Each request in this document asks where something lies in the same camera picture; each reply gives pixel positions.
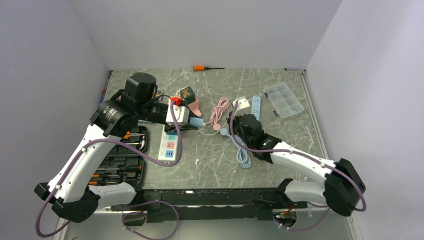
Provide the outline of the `light blue power strip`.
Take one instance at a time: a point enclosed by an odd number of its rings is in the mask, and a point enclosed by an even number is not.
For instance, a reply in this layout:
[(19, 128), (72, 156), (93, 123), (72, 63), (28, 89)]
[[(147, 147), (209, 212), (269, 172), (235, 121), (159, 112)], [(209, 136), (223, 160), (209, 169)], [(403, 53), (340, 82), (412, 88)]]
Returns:
[(260, 121), (260, 112), (261, 112), (261, 97), (253, 96), (252, 103), (251, 103), (251, 114), (253, 114), (258, 121)]

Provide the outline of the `dark green cube adapter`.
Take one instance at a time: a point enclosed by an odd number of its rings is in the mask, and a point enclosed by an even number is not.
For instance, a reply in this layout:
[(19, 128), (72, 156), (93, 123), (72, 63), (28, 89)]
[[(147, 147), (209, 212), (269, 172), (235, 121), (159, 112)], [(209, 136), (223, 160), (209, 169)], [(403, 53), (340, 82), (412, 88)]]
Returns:
[(188, 103), (193, 103), (196, 100), (196, 95), (193, 89), (188, 86), (179, 91), (180, 96)]

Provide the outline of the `light blue cube adapter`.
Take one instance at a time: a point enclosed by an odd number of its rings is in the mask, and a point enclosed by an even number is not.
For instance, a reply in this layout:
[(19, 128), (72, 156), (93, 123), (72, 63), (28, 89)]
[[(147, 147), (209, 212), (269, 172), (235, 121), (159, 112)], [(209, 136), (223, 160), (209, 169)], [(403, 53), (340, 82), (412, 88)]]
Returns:
[(198, 117), (191, 117), (189, 120), (189, 124), (199, 129), (204, 126), (204, 120)]

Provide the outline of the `pink power strip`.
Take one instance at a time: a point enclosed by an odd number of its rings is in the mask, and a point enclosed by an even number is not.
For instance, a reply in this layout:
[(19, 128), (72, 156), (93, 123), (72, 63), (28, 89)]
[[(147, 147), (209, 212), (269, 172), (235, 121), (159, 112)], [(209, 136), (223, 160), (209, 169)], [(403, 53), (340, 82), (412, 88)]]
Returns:
[(196, 117), (202, 118), (202, 113), (200, 111), (200, 103), (197, 97), (195, 97), (195, 100), (192, 103), (188, 103), (187, 107)]

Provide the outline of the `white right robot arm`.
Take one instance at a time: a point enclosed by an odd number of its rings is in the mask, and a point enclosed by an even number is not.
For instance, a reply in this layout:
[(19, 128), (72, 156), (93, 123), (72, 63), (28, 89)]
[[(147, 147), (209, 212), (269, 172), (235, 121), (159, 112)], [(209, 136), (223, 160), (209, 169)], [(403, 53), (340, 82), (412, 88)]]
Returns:
[(345, 217), (367, 209), (366, 186), (349, 160), (334, 161), (296, 149), (266, 133), (253, 114), (236, 115), (232, 111), (227, 123), (236, 144), (255, 158), (295, 170), (312, 180), (285, 178), (275, 190), (280, 207), (287, 208), (297, 202), (315, 203)]

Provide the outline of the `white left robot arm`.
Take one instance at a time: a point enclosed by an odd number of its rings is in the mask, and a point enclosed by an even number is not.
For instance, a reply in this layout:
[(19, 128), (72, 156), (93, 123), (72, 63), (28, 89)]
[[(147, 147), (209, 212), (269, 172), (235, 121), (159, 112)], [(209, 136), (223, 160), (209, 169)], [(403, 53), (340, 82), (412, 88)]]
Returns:
[(101, 103), (90, 118), (80, 144), (65, 166), (49, 182), (39, 183), (34, 191), (54, 213), (80, 223), (96, 210), (126, 205), (131, 210), (144, 203), (141, 188), (134, 183), (91, 184), (90, 179), (107, 154), (140, 120), (163, 124), (180, 133), (191, 130), (195, 114), (185, 101), (162, 103), (157, 97), (156, 78), (137, 72), (128, 77), (123, 89)]

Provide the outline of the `clear plastic screw organizer box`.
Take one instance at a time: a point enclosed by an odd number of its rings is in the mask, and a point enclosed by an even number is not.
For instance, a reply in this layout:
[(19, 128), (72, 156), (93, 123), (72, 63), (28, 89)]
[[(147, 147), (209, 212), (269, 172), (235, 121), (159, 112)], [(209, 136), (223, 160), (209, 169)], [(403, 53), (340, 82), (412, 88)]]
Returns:
[(275, 107), (274, 114), (280, 116), (282, 119), (296, 117), (305, 110), (285, 82), (266, 86), (263, 91), (265, 97)]

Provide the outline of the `orange pliers in case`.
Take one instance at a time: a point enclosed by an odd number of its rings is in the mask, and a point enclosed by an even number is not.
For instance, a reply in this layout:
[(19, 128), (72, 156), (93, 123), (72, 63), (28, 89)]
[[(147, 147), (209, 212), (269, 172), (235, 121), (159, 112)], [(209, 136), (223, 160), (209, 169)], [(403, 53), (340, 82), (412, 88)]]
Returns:
[(137, 132), (135, 132), (135, 133), (133, 133), (133, 132), (127, 132), (125, 135), (124, 135), (124, 137), (123, 137), (123, 139), (124, 140), (129, 140), (131, 137), (137, 137), (137, 136), (140, 136), (141, 134), (140, 133), (137, 133)]

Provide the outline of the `white long power strip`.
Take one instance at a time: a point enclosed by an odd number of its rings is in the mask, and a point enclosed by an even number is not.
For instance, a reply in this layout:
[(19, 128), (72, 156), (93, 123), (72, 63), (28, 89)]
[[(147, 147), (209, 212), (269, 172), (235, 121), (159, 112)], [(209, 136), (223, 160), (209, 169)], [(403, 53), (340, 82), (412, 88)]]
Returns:
[(162, 127), (159, 150), (157, 160), (166, 164), (175, 162), (178, 153), (178, 134), (176, 132), (168, 132)]

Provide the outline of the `black open tool case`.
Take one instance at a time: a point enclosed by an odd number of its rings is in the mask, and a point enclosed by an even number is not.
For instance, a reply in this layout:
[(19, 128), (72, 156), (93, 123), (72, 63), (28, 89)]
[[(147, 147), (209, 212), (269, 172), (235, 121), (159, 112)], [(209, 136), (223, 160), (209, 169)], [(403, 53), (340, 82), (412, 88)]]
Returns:
[[(122, 138), (120, 141), (140, 152), (145, 152), (149, 136), (148, 129), (145, 126), (137, 126), (129, 132), (140, 135), (133, 136), (129, 140)], [(89, 184), (107, 186), (125, 182), (140, 185), (144, 163), (142, 156), (121, 145), (115, 145), (92, 175)]]

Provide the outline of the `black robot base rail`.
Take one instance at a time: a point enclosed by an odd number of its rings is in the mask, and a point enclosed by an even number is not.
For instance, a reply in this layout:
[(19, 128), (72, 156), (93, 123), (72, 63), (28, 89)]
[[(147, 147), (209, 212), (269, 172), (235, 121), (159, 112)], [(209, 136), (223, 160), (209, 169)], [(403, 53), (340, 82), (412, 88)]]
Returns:
[(129, 205), (114, 205), (112, 211), (139, 211), (148, 223), (175, 220), (256, 219), (271, 221), (279, 211), (307, 208), (304, 201), (289, 203), (282, 191), (265, 188), (146, 189)]

